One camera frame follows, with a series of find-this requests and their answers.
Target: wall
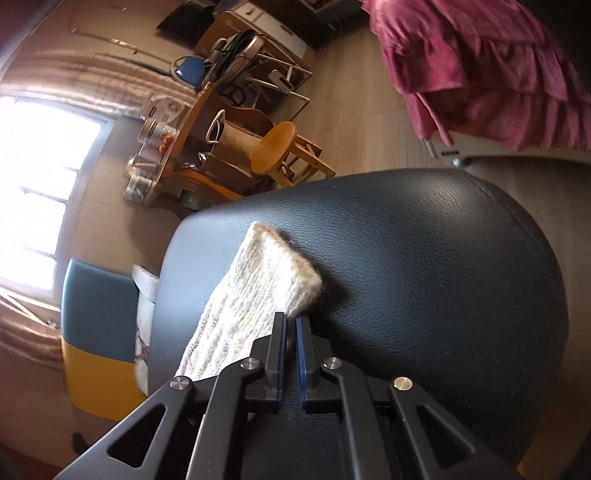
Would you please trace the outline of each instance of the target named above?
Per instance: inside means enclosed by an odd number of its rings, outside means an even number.
[[[133,264],[158,271],[178,217],[123,199],[128,178],[123,173],[139,150],[142,122],[122,117],[92,168],[70,238],[69,256],[102,267],[131,272]]]
[[[156,32],[158,24],[183,0],[66,0],[23,42],[18,55],[36,50],[97,50],[146,61],[165,69],[169,64],[103,40],[72,34],[80,31],[116,38],[173,61],[190,54]]]

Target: metal rod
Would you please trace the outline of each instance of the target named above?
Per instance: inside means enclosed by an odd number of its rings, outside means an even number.
[[[299,85],[297,85],[297,86],[294,88],[293,92],[296,92],[296,91],[298,91],[299,89],[301,89],[302,85],[303,85],[303,84],[305,84],[305,83],[306,83],[308,80],[310,80],[311,78],[312,78],[312,75],[307,75],[307,76],[305,76],[305,77],[304,77],[304,80],[302,80],[302,81],[300,82],[300,84],[299,84]],[[284,102],[286,102],[286,101],[287,101],[287,98],[288,98],[288,97],[287,97],[287,95],[286,95],[285,97],[283,97],[283,98],[281,99],[281,101],[279,102],[279,104],[277,105],[277,107],[279,107],[279,106],[280,106],[280,105],[282,105]],[[302,106],[302,107],[301,107],[301,108],[300,108],[300,109],[299,109],[299,110],[298,110],[298,111],[295,113],[295,115],[291,117],[291,121],[293,121],[293,120],[294,120],[294,119],[295,119],[295,118],[296,118],[296,117],[297,117],[297,116],[300,114],[300,112],[301,112],[301,111],[302,111],[302,110],[303,110],[303,109],[306,107],[306,105],[308,105],[308,103],[310,103],[310,102],[309,102],[309,101],[308,101],[308,102],[306,102],[306,103],[305,103],[305,104],[304,104],[304,105],[303,105],[303,106]]]
[[[291,67],[292,69],[296,69],[299,72],[303,72],[303,73],[307,73],[308,75],[312,75],[312,72],[310,72],[309,70],[298,67],[297,65],[293,65],[292,63],[289,63],[288,61],[279,60],[279,59],[276,59],[275,57],[270,57],[269,55],[265,55],[264,53],[257,53],[256,56],[262,57],[263,59],[276,61],[277,63],[279,63],[281,65],[285,65],[286,67]]]
[[[22,295],[16,291],[7,290],[3,287],[0,287],[0,296],[9,296],[16,300],[24,301],[26,303],[30,303],[35,307],[41,307],[42,309],[51,310],[52,312],[59,312],[60,308],[56,305],[52,305],[51,303],[47,303],[41,300],[33,299],[26,295]]]
[[[38,195],[40,197],[45,197],[46,199],[50,199],[53,200],[55,202],[59,202],[59,203],[68,203],[68,201],[66,199],[62,199],[59,197],[54,197],[53,195],[48,195],[47,193],[43,193],[43,192],[38,192],[37,190],[31,190],[28,189],[27,187],[19,187],[19,189],[21,189],[24,193],[32,193],[33,195]]]
[[[254,101],[252,102],[252,108],[256,108],[256,104],[258,103],[258,99],[261,96],[261,90],[260,89],[257,88],[257,89],[255,89],[255,91],[256,91],[256,95],[255,95]]]
[[[144,55],[148,55],[148,56],[152,57],[153,59],[163,61],[164,63],[166,63],[168,65],[170,65],[172,63],[171,60],[166,60],[162,57],[158,57],[157,55],[154,55],[153,53],[150,53],[149,51],[142,50],[141,48],[138,48],[135,45],[132,45],[131,43],[127,43],[126,41],[123,41],[123,40],[117,40],[116,38],[108,38],[108,37],[103,37],[101,35],[96,35],[94,33],[83,32],[83,31],[78,30],[77,28],[72,28],[70,33],[72,33],[74,35],[79,35],[81,37],[95,38],[96,40],[103,40],[103,41],[107,41],[110,43],[114,43],[115,45],[119,45],[121,47],[125,47],[130,50],[133,50],[135,53],[143,53]]]
[[[433,146],[433,142],[431,142],[431,140],[423,140],[423,143],[425,144],[425,147],[426,147],[429,155],[432,158],[437,158],[437,150],[435,150],[435,147]]]
[[[250,83],[254,83],[255,85],[260,85],[260,86],[262,86],[262,87],[270,88],[271,90],[277,90],[278,92],[282,92],[282,90],[281,90],[281,89],[280,89],[280,88],[279,88],[277,85],[274,85],[274,84],[272,84],[272,83],[267,83],[267,82],[265,82],[265,81],[263,81],[263,80],[254,79],[254,78],[252,78],[252,77],[248,77],[248,78],[246,79],[246,81],[247,81],[247,82],[250,82]],[[303,96],[303,95],[300,95],[299,93],[293,92],[293,91],[291,91],[291,90],[290,90],[290,92],[288,93],[288,95],[291,95],[291,96],[294,96],[294,97],[301,98],[301,99],[302,99],[302,100],[304,100],[305,102],[309,102],[309,101],[310,101],[310,99],[309,99],[308,97],[305,97],[305,96]]]
[[[35,252],[36,254],[43,255],[44,257],[49,257],[49,258],[52,258],[53,260],[57,260],[55,254],[48,254],[47,252],[44,252],[42,250],[37,250],[36,248],[26,247],[26,249],[29,250],[30,252]]]

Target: round wooden stool seat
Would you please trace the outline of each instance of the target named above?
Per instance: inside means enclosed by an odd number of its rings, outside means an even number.
[[[296,141],[296,136],[296,126],[292,122],[281,122],[269,130],[252,152],[252,172],[266,175],[278,169]]]

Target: pink towel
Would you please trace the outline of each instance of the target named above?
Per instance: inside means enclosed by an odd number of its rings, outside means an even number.
[[[514,0],[365,0],[389,76],[424,140],[439,131],[591,149],[591,96]]]

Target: sunlight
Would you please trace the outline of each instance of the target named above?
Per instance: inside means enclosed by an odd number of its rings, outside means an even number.
[[[101,125],[10,97],[0,112],[0,277],[51,290],[66,200]]]

